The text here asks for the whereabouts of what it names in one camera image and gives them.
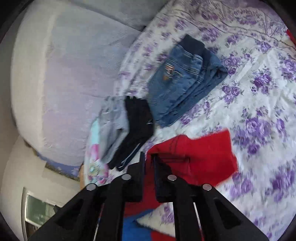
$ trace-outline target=wall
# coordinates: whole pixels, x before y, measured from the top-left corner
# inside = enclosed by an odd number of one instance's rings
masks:
[[[11,26],[0,44],[0,187],[2,176],[18,132],[11,119],[10,64],[13,45],[24,13]]]
[[[0,191],[0,211],[22,241],[21,200],[25,187],[36,198],[63,206],[79,192],[79,182],[44,169],[42,161],[19,137],[6,165]]]

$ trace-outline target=gray fabric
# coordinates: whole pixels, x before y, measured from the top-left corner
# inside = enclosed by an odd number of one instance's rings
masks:
[[[139,31],[74,5],[57,18],[47,50],[41,155],[79,166],[92,122]]]
[[[99,115],[100,158],[109,163],[129,132],[124,96],[107,97]]]
[[[142,31],[168,0],[70,0]]]

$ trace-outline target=mattress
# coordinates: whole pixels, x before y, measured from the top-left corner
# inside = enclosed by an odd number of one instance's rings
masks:
[[[226,79],[144,145],[228,128],[239,172],[217,189],[270,240],[296,213],[296,50],[279,16],[259,1],[172,0],[133,43],[119,95],[147,95],[147,83],[185,34],[228,69]]]

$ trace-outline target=bed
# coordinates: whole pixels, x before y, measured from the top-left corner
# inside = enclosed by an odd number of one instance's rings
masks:
[[[286,30],[263,2],[171,0],[131,46],[116,83],[116,94],[144,98],[150,77],[185,34],[221,59],[226,79],[173,125],[156,127],[142,149],[179,134],[198,138],[228,128],[239,172],[217,189],[270,240],[281,237],[296,213],[296,50]],[[90,139],[89,164],[95,159]],[[85,181],[103,185],[120,174],[101,170]]]

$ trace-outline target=folded clothes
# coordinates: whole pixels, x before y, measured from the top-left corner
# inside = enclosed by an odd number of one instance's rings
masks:
[[[148,83],[147,100],[155,121],[161,127],[173,124],[226,76],[218,57],[187,34]]]
[[[110,169],[116,167],[118,171],[122,171],[128,165],[154,133],[154,120],[146,100],[127,96],[125,108],[129,133],[108,163]]]
[[[212,186],[229,178],[237,171],[237,159],[231,150],[228,130],[210,134],[195,140],[185,135],[176,136],[149,149],[144,178],[144,194],[141,203],[127,203],[125,216],[135,215],[160,204],[155,198],[154,170],[151,154],[158,153],[172,173],[189,184]]]
[[[125,96],[108,96],[99,114],[100,155],[109,163],[129,132]]]

